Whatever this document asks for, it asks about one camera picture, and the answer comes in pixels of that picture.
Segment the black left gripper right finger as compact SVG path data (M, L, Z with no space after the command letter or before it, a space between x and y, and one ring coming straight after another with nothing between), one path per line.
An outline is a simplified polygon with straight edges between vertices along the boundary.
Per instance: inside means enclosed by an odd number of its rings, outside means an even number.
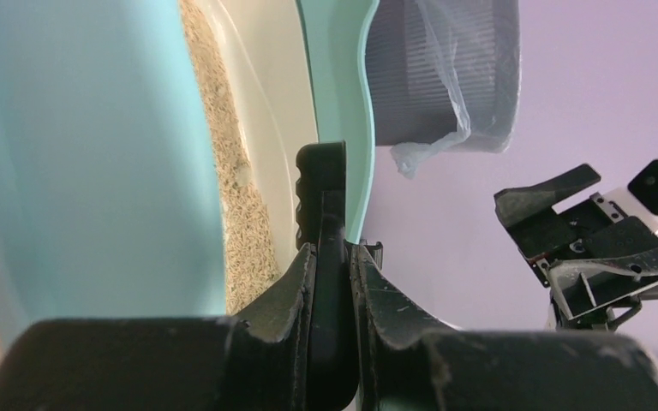
M457 331L350 249L360 410L658 410L658 360L599 331Z

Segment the black slotted litter scoop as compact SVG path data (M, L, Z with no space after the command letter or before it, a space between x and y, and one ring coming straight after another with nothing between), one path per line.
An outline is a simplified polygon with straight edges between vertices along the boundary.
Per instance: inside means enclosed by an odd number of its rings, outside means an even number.
M316 250L308 341L307 408L343 410L359 379L356 323L345 241L343 142L304 146L296 156L297 246Z

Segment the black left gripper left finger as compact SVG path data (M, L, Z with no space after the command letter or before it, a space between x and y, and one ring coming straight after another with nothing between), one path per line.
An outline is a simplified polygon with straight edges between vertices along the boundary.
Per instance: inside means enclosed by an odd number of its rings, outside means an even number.
M52 319L0 365L0 410L303 410L316 251L235 316Z

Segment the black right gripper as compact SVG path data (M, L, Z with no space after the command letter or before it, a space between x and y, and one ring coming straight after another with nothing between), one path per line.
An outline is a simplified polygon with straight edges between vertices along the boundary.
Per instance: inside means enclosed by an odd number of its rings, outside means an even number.
M548 289L548 326L615 331L658 301L658 236L602 194L563 211L553 206L601 176L581 164L533 186L493 196L495 214Z

